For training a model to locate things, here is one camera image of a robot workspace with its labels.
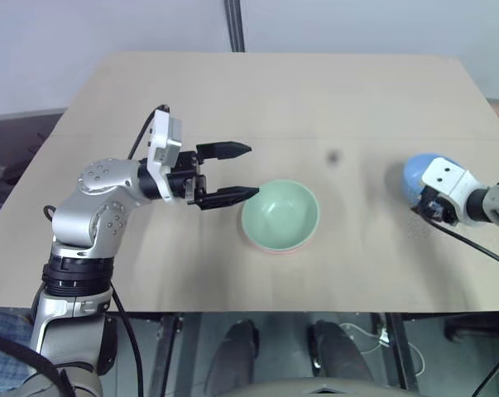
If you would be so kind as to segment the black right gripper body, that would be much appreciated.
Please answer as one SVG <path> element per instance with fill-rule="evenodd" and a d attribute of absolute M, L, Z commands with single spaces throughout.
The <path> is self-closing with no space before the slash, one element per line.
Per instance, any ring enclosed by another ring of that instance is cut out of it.
<path fill-rule="evenodd" d="M 450 226 L 455 226 L 459 222 L 455 207 L 446 198 L 442 198 L 435 189 L 429 186 L 424 187 L 420 198 L 430 200 L 429 216 L 424 216 L 425 218 L 435 222 L 444 222 Z"/>

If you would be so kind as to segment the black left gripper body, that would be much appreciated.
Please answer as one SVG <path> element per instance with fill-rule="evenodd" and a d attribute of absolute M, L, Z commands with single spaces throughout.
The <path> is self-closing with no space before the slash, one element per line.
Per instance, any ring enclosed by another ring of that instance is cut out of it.
<path fill-rule="evenodd" d="M 183 151 L 178 154 L 175 166 L 167 175 L 172 195 L 184 199 L 189 205 L 200 205 L 206 195 L 206 177 L 201 174 L 204 163 L 198 151 Z"/>

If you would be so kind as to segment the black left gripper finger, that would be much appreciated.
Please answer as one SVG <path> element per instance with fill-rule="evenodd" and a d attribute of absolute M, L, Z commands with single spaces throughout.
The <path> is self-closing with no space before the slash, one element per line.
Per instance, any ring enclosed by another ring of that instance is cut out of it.
<path fill-rule="evenodd" d="M 249 200 L 259 193 L 259 188 L 233 186 L 218 189 L 214 193 L 199 193 L 198 207 L 201 210 L 231 207 Z"/>
<path fill-rule="evenodd" d="M 227 160 L 250 152 L 252 148 L 240 142 L 221 141 L 196 146 L 199 162 L 207 159 Z"/>

